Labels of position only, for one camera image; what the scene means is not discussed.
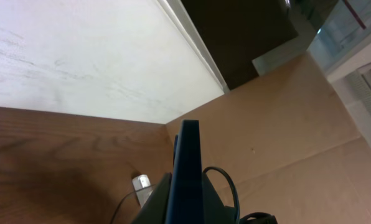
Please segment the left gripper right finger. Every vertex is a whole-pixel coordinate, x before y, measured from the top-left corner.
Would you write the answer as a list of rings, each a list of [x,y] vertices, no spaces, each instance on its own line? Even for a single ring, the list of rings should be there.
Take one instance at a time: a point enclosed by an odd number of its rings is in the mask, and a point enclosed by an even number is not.
[[[205,224],[233,224],[234,212],[227,208],[215,191],[207,174],[202,174],[202,193]]]

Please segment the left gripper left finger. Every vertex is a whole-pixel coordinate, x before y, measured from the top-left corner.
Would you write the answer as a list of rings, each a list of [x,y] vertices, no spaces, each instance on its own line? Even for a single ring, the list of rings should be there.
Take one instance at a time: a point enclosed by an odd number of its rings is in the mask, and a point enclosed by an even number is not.
[[[153,186],[152,194],[145,205],[141,207],[131,222],[132,224],[164,224],[171,178],[171,173],[165,173],[160,182]]]

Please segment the blue Galaxy smartphone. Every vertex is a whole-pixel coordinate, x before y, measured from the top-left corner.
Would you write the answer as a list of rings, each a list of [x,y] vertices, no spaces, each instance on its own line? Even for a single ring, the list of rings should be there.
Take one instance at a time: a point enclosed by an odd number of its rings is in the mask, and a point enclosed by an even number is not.
[[[183,120],[175,139],[166,224],[204,222],[200,132],[197,120]]]

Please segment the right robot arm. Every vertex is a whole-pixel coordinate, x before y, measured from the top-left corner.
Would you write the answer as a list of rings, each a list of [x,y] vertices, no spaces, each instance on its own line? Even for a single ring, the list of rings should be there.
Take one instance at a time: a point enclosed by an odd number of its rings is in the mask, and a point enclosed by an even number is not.
[[[254,212],[241,218],[239,209],[225,206],[225,210],[236,224],[278,224],[276,217],[269,213]]]

